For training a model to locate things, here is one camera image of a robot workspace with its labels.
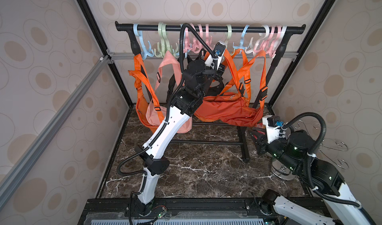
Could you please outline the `dark orange crossbody bag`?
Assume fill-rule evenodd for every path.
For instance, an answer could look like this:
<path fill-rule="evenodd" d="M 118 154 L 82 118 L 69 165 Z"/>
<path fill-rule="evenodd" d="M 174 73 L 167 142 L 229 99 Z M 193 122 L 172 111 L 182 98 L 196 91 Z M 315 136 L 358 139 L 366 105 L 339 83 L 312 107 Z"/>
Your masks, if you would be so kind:
<path fill-rule="evenodd" d="M 265 99 L 268 96 L 266 83 L 266 64 L 260 80 L 260 107 L 250 108 L 251 100 L 251 73 L 250 69 L 259 57 L 266 57 L 264 50 L 259 51 L 250 61 L 243 55 L 243 66 L 238 70 L 233 56 L 227 51 L 224 53 L 223 68 L 228 68 L 232 79 L 225 85 L 217 96 L 204 97 L 202 105 L 196 110 L 195 116 L 203 122 L 221 120 L 224 123 L 239 127 L 254 127 L 263 117 Z"/>
<path fill-rule="evenodd" d="M 259 57 L 264 59 L 259 82 L 258 96 L 260 98 L 255 100 L 258 105 L 250 106 L 252 99 L 251 68 Z M 226 83 L 218 96 L 223 106 L 223 115 L 220 120 L 234 126 L 254 127 L 263 116 L 265 99 L 268 96 L 266 53 L 260 51 L 249 60 L 243 51 L 236 50 L 233 55 L 226 53 L 225 62 L 232 79 Z"/>

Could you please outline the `black crossbody bag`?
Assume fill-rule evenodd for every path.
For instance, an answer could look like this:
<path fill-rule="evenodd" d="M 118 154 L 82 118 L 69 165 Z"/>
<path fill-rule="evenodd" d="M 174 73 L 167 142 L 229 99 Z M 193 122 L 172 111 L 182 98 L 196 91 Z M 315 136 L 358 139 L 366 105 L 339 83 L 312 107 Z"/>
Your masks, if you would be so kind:
<path fill-rule="evenodd" d="M 167 91 L 167 98 L 166 98 L 167 104 L 171 102 L 175 89 L 176 89 L 176 79 L 175 79 L 175 75 L 173 74 L 168 83 L 168 91 Z"/>
<path fill-rule="evenodd" d="M 225 55 L 226 55 L 226 53 L 227 53 L 227 50 L 225 51 L 224 56 L 223 56 L 222 61 L 221 61 L 221 63 L 225 65 L 225 68 L 227 68 L 227 66 L 226 66 L 226 62 L 225 62 Z M 207 72 L 207 75 L 208 75 L 210 78 L 213 79 L 212 75 L 214 74 L 214 70 L 211 69 L 209 66 L 206 66 L 206 70 L 208 71 L 208 72 Z M 208 96 L 217 96 L 219 93 L 222 92 L 222 90 L 223 90 L 224 87 L 225 87 L 224 82 L 222 81 L 222 82 L 217 82 L 217 83 L 218 83 L 217 85 L 215 85 L 215 86 L 211 86 L 211 87 L 209 88 L 209 90 L 208 90 L 208 92 L 207 92 L 207 95 L 208 95 Z"/>

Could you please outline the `pink crossbody bag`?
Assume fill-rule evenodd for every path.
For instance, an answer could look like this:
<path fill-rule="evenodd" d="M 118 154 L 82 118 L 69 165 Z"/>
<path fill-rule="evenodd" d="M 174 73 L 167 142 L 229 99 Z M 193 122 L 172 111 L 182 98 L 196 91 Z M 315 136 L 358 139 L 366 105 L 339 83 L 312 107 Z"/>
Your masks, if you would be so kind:
<path fill-rule="evenodd" d="M 170 64 L 172 65 L 173 72 L 174 72 L 171 78 L 170 78 L 170 73 L 168 71 L 165 71 L 165 74 L 163 74 L 163 67 L 168 66 Z M 165 53 L 165 56 L 162 62 L 160 63 L 158 67 L 157 78 L 156 78 L 157 80 L 156 80 L 155 89 L 153 92 L 154 93 L 156 92 L 161 82 L 165 82 L 165 83 L 168 82 L 169 86 L 170 86 L 170 83 L 173 83 L 173 82 L 176 83 L 176 85 L 178 85 L 181 81 L 181 78 L 182 78 L 182 73 L 181 73 L 180 63 L 169 51 L 167 51 Z M 148 124 L 150 126 L 158 127 L 166 115 L 166 110 L 167 110 L 166 107 L 160 106 L 159 100 L 156 94 L 154 94 L 152 96 L 150 103 L 148 104 L 148 109 L 146 111 L 146 119 L 148 121 Z"/>

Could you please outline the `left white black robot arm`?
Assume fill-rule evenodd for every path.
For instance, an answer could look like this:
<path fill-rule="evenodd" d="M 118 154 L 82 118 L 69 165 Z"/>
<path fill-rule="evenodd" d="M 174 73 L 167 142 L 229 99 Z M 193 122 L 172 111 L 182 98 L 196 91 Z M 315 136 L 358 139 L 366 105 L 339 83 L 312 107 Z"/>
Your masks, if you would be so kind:
<path fill-rule="evenodd" d="M 188 67 L 184 68 L 183 47 L 186 29 L 201 43 L 209 56 L 206 60 L 191 61 Z M 153 209 L 159 176 L 170 165 L 170 161 L 164 155 L 168 144 L 201 106 L 212 82 L 220 79 L 224 73 L 220 62 L 226 52 L 225 44 L 217 43 L 215 48 L 211 49 L 190 24 L 184 23 L 180 27 L 179 50 L 180 55 L 175 62 L 179 63 L 181 72 L 175 74 L 175 77 L 179 78 L 175 81 L 178 86 L 168 100 L 165 117 L 161 119 L 151 138 L 143 146 L 136 147 L 136 153 L 120 162 L 116 169 L 117 174 L 121 176 L 142 174 L 140 190 L 130 193 L 130 205 L 135 206 L 138 214 L 142 216 L 149 215 Z"/>

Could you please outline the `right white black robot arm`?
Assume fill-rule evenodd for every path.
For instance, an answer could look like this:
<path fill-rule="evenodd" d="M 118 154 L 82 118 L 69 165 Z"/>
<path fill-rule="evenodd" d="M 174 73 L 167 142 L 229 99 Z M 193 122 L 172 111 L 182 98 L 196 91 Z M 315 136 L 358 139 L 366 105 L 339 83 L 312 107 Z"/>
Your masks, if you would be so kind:
<path fill-rule="evenodd" d="M 305 130 L 294 130 L 294 123 L 304 117 L 317 119 L 320 125 L 318 138 L 312 138 Z M 317 214 L 271 189 L 257 203 L 264 215 L 278 214 L 301 225 L 375 224 L 361 202 L 354 197 L 338 169 L 316 156 L 327 131 L 322 116 L 305 112 L 285 124 L 278 116 L 267 115 L 262 118 L 262 122 L 262 128 L 250 131 L 257 153 L 268 153 L 293 175 L 298 176 L 314 194 L 324 200 L 337 218 Z"/>

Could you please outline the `light blue right hook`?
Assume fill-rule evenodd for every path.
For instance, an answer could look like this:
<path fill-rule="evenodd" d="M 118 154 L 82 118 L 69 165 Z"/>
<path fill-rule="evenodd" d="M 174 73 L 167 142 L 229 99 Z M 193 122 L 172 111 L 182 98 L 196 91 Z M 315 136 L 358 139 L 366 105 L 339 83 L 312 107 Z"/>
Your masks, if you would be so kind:
<path fill-rule="evenodd" d="M 245 35 L 247 33 L 248 28 L 250 25 L 246 25 L 241 33 L 241 38 L 238 46 L 235 46 L 233 44 L 233 49 L 234 50 L 240 50 L 240 51 L 245 51 L 247 48 L 244 46 L 244 41 L 245 41 Z"/>

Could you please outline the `light blue hook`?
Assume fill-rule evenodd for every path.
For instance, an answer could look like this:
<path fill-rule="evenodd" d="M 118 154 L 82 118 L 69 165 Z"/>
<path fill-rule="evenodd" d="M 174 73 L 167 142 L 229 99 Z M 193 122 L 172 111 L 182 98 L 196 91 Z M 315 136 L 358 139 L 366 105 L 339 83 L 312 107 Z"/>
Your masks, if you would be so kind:
<path fill-rule="evenodd" d="M 153 57 L 154 56 L 154 51 L 152 49 L 151 43 L 148 41 L 148 48 L 145 45 L 144 39 L 143 39 L 143 33 L 142 31 L 138 30 L 138 24 L 133 24 L 133 32 L 136 37 L 139 38 L 139 42 L 141 45 L 141 56 L 142 59 L 146 59 L 147 57 Z"/>
<path fill-rule="evenodd" d="M 250 25 L 246 25 L 241 33 L 241 38 L 238 46 L 235 46 L 233 44 L 233 49 L 234 50 L 240 50 L 240 51 L 245 51 L 247 48 L 244 46 L 244 41 L 245 41 L 245 35 L 247 33 L 248 28 Z"/>

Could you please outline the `white plastic hook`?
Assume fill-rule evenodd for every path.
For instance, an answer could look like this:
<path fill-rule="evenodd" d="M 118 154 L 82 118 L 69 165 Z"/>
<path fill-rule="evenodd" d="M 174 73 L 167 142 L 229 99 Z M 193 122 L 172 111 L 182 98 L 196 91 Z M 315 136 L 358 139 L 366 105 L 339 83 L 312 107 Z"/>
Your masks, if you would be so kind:
<path fill-rule="evenodd" d="M 282 39 L 286 34 L 287 26 L 277 25 L 272 28 L 264 25 L 263 27 L 265 28 L 265 33 L 259 33 L 260 38 L 255 43 L 253 43 L 252 38 L 249 46 L 245 49 L 245 53 L 255 56 L 260 51 L 265 51 L 273 59 L 276 56 L 278 46 L 281 45 Z"/>

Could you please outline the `green middle hook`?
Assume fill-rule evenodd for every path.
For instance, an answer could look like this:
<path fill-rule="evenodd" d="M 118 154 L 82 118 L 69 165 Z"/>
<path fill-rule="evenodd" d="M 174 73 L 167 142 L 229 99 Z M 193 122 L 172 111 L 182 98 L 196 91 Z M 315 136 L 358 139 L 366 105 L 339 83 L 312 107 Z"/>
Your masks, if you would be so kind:
<path fill-rule="evenodd" d="M 225 43 L 226 46 L 228 46 L 229 40 L 232 37 L 232 26 L 231 25 L 226 25 L 226 27 L 227 27 L 227 32 L 225 34 L 226 39 L 225 39 L 224 43 Z"/>

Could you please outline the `green plastic hook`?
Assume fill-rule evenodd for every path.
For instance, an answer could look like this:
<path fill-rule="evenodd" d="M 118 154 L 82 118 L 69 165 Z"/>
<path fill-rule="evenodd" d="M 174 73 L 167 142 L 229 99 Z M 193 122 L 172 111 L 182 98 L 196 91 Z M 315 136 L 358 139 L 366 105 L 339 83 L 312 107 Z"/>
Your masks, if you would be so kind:
<path fill-rule="evenodd" d="M 167 36 L 166 31 L 167 25 L 165 23 L 158 23 L 157 32 L 160 37 L 160 42 L 157 43 L 157 49 L 154 49 L 154 56 L 157 58 L 164 58 L 166 53 L 171 53 L 174 57 L 179 56 L 179 46 L 176 43 L 176 48 L 174 49 Z"/>

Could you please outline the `light blue leftmost hook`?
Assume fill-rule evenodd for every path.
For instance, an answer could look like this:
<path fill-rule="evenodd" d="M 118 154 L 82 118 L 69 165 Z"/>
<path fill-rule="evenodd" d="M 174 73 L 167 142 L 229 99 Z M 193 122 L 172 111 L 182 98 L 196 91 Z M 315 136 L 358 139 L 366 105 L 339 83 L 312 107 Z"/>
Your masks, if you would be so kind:
<path fill-rule="evenodd" d="M 153 57 L 154 56 L 154 51 L 152 49 L 151 43 L 148 41 L 148 48 L 145 45 L 144 39 L 143 39 L 143 33 L 142 31 L 138 30 L 138 24 L 133 24 L 133 32 L 136 37 L 139 38 L 139 42 L 141 45 L 141 56 L 142 59 L 146 59 L 147 57 Z"/>

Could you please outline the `red snack packet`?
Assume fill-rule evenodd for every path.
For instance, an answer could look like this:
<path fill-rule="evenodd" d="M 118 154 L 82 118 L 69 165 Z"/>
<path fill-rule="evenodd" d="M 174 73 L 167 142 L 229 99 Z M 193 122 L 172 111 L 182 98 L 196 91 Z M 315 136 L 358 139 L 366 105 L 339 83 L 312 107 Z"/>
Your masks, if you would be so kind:
<path fill-rule="evenodd" d="M 259 128 L 253 129 L 251 133 L 255 139 L 261 139 L 264 136 L 264 132 Z"/>

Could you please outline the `black clothes rack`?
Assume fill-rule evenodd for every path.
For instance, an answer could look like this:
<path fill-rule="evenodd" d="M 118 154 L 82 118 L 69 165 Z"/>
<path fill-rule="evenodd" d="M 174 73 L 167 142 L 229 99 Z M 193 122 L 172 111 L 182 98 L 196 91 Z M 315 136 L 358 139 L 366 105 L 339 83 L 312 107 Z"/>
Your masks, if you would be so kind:
<path fill-rule="evenodd" d="M 126 32 L 130 39 L 130 46 L 132 53 L 111 53 L 110 57 L 112 60 L 127 60 L 127 59 L 133 59 L 135 55 L 138 53 L 141 53 L 141 45 L 139 44 L 134 32 L 133 32 L 133 24 L 120 24 L 117 21 L 115 21 L 115 26 L 117 31 L 119 32 Z M 182 26 L 175 26 L 175 25 L 167 25 L 166 31 L 169 32 L 180 32 Z M 157 25 L 139 25 L 138 24 L 138 30 L 139 31 L 155 31 L 157 30 Z M 233 33 L 242 33 L 244 27 L 232 27 Z M 280 59 L 284 57 L 287 44 L 290 40 L 290 38 L 293 35 L 302 35 L 306 29 L 306 24 L 303 24 L 300 27 L 297 26 L 287 26 L 286 34 L 284 38 L 282 39 L 281 45 L 278 46 L 276 50 L 276 56 L 273 59 L 271 63 L 271 68 L 269 69 L 267 76 L 266 76 L 266 82 L 269 83 L 270 79 L 272 78 L 272 75 L 278 66 Z M 199 30 L 198 34 L 201 36 L 202 32 L 207 35 L 207 25 L 202 26 L 202 30 Z M 209 33 L 226 33 L 227 27 L 226 26 L 211 26 L 209 27 Z M 264 27 L 255 27 L 250 26 L 247 30 L 248 33 L 265 33 Z M 298 57 L 299 52 L 288 52 L 287 53 L 290 58 L 296 59 Z M 213 123 L 213 122 L 197 122 L 196 125 L 198 126 L 228 126 L 227 123 Z M 238 138 L 239 141 L 207 141 L 207 140 L 184 140 L 184 139 L 172 139 L 170 143 L 179 143 L 179 144 L 215 144 L 215 145 L 239 145 L 241 148 L 242 153 L 242 160 L 245 163 L 248 163 L 250 161 L 250 155 L 249 155 L 249 149 L 247 145 L 247 140 L 245 138 L 247 127 L 239 127 L 237 126 L 238 131 Z"/>

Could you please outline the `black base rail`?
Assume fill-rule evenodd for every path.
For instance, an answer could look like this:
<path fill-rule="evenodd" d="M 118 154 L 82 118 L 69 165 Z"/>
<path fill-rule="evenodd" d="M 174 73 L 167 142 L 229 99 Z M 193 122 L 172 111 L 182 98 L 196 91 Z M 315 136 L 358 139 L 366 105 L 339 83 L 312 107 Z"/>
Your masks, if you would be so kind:
<path fill-rule="evenodd" d="M 138 219 L 154 220 L 156 215 L 167 209 L 162 221 L 170 219 L 197 219 L 200 216 L 227 219 L 259 218 L 265 222 L 280 224 L 283 218 L 276 213 L 265 215 L 258 205 L 260 198 L 161 198 L 155 199 L 151 214 L 142 216 L 130 199 L 89 199 L 79 219 L 80 225 L 89 225 L 91 220 L 125 220 L 127 224 Z"/>

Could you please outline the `aluminium side rail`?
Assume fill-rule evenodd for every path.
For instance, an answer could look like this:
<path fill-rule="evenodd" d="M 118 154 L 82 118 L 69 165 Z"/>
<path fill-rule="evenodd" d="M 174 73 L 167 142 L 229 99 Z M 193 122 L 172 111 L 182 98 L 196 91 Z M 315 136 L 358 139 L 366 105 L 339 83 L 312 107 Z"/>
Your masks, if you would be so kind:
<path fill-rule="evenodd" d="M 104 55 L 76 87 L 59 111 L 52 117 L 42 132 L 36 137 L 16 165 L 1 182 L 1 209 L 8 203 L 22 181 L 34 167 L 43 152 L 56 136 L 62 125 L 74 111 L 80 100 L 87 93 L 98 75 L 110 62 L 110 56 Z"/>

